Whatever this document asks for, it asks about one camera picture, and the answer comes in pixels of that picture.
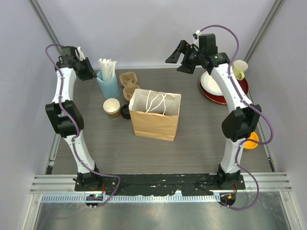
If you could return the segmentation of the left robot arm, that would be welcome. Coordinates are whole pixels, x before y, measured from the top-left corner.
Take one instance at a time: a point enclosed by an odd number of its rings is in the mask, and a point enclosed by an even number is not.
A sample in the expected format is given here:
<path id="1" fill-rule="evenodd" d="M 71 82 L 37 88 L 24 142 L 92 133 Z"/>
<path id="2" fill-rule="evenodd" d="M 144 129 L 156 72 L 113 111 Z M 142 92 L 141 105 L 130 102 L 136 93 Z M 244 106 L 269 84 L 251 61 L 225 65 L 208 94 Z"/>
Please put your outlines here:
<path id="1" fill-rule="evenodd" d="M 76 189 L 97 191 L 103 180 L 89 154 L 83 137 L 84 120 L 73 101 L 76 79 L 87 81 L 95 79 L 97 75 L 80 48 L 62 45 L 58 47 L 60 56 L 57 61 L 52 61 L 57 74 L 56 92 L 52 102 L 46 104 L 45 112 L 55 133 L 66 141 L 76 161 Z"/>

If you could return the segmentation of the brown paper bag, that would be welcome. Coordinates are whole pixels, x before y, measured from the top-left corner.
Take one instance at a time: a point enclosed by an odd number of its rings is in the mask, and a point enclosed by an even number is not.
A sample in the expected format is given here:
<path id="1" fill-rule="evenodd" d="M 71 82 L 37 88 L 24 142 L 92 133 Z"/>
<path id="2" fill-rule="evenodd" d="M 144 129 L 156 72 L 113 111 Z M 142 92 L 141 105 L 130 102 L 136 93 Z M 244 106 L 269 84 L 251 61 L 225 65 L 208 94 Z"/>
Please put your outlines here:
<path id="1" fill-rule="evenodd" d="M 129 103 L 135 135 L 173 141 L 180 104 L 181 94 L 136 89 Z"/>

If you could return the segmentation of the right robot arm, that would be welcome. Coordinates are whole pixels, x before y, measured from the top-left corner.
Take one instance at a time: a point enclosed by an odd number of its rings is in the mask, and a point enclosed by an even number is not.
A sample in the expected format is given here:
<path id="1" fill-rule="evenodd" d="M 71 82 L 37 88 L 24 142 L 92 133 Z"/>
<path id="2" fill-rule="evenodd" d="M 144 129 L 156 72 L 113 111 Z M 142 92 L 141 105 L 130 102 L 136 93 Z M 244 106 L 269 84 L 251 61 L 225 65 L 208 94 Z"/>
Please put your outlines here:
<path id="1" fill-rule="evenodd" d="M 165 60 L 176 64 L 184 55 L 177 71 L 192 74 L 197 66 L 203 67 L 219 86 L 228 106 L 229 115 L 222 122 L 226 138 L 224 156 L 218 166 L 217 185 L 222 189 L 232 187 L 240 178 L 240 159 L 248 139 L 255 131 L 261 107 L 254 105 L 246 96 L 235 78 L 230 59 L 226 53 L 218 52 L 214 34 L 202 34 L 198 44 L 181 40 L 175 51 Z"/>

